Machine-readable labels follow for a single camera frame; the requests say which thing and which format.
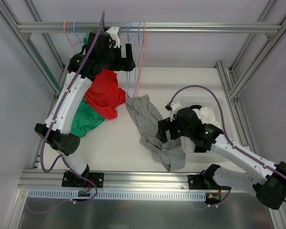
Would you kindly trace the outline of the blue hanger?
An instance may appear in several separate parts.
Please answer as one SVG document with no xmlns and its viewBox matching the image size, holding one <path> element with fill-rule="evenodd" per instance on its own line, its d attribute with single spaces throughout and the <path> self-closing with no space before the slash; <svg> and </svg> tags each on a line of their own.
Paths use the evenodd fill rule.
<svg viewBox="0 0 286 229">
<path fill-rule="evenodd" d="M 74 31 L 75 36 L 76 36 L 77 39 L 78 39 L 78 42 L 80 43 L 81 46 L 83 46 L 83 45 L 84 45 L 84 41 L 85 41 L 85 36 L 83 36 L 83 37 L 80 37 L 80 36 L 79 36 L 79 34 L 78 34 L 78 32 L 77 32 L 77 27 L 76 27 L 76 25 L 77 25 L 77 21 L 74 21 L 74 23 L 73 23 L 73 31 Z"/>
<path fill-rule="evenodd" d="M 135 76 L 134 76 L 134 84 L 133 84 L 133 97 L 136 96 L 137 92 L 137 83 L 138 83 L 138 56 L 139 56 L 139 49 L 140 49 L 140 40 L 141 40 L 141 21 L 138 23 L 138 43 L 137 43 L 137 53 L 136 53 L 136 68 L 135 68 Z"/>
<path fill-rule="evenodd" d="M 131 24 L 131 21 L 129 21 L 127 24 L 127 43 L 128 44 L 131 44 L 131 37 L 129 35 L 130 24 Z M 128 98 L 129 84 L 130 84 L 130 72 L 126 72 L 126 98 Z"/>
</svg>

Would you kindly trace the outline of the black tank top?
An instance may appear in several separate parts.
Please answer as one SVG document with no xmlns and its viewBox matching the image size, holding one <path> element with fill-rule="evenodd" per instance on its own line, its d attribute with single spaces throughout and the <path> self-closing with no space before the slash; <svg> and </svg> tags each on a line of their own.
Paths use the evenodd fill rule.
<svg viewBox="0 0 286 229">
<path fill-rule="evenodd" d="M 196 113 L 200 113 L 201 109 L 202 109 L 202 106 L 201 105 L 191 105 L 190 109 L 193 110 Z"/>
</svg>

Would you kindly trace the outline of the grey tank top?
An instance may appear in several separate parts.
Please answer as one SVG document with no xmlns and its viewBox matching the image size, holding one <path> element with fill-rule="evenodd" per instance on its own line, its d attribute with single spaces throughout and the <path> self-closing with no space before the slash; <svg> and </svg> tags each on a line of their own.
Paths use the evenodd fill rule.
<svg viewBox="0 0 286 229">
<path fill-rule="evenodd" d="M 182 150 L 180 139 L 162 143 L 156 138 L 158 121 L 163 117 L 149 96 L 127 98 L 126 108 L 141 135 L 140 144 L 151 152 L 153 160 L 161 163 L 168 172 L 184 168 L 186 155 Z"/>
</svg>

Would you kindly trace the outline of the white tank top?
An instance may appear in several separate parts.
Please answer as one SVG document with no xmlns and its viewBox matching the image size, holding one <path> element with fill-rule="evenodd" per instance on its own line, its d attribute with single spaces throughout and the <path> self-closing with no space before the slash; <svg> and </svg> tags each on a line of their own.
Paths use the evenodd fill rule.
<svg viewBox="0 0 286 229">
<path fill-rule="evenodd" d="M 203 124 L 212 124 L 219 129 L 222 128 L 220 122 L 215 119 L 215 114 L 212 109 L 208 107 L 202 107 L 199 110 L 199 117 Z"/>
</svg>

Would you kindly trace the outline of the red tank top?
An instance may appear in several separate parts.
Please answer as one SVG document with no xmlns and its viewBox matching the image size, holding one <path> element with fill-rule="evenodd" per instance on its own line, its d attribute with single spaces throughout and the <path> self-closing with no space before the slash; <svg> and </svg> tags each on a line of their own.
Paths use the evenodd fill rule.
<svg viewBox="0 0 286 229">
<path fill-rule="evenodd" d="M 84 99 L 102 117 L 117 118 L 117 107 L 126 101 L 126 92 L 118 86 L 117 74 L 104 69 L 86 91 Z"/>
</svg>

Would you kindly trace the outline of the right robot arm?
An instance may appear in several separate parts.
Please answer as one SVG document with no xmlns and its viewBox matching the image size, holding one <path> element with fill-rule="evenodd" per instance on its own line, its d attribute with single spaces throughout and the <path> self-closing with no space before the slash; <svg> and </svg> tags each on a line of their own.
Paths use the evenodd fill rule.
<svg viewBox="0 0 286 229">
<path fill-rule="evenodd" d="M 236 164 L 244 172 L 228 170 L 212 164 L 203 173 L 203 184 L 208 189 L 226 186 L 250 193 L 266 207 L 278 210 L 286 202 L 286 163 L 275 163 L 259 157 L 235 143 L 223 130 L 204 124 L 190 108 L 178 110 L 158 121 L 156 137 L 163 143 L 170 138 L 189 138 L 199 153 L 216 153 Z"/>
</svg>

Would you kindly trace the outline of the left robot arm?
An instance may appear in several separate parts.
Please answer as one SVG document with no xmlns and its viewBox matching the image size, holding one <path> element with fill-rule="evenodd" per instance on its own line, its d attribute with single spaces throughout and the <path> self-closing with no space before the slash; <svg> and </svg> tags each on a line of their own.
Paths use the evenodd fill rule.
<svg viewBox="0 0 286 229">
<path fill-rule="evenodd" d="M 47 173 L 52 170 L 45 168 L 43 160 L 45 145 L 49 145 L 69 167 L 64 174 L 66 187 L 87 187 L 93 177 L 88 164 L 77 152 L 80 137 L 71 133 L 84 94 L 103 70 L 130 72 L 135 67 L 131 44 L 126 44 L 126 55 L 122 56 L 119 36 L 119 27 L 89 33 L 88 43 L 70 59 L 66 81 L 53 110 L 43 124 L 37 123 L 34 128 L 42 139 L 42 170 Z"/>
</svg>

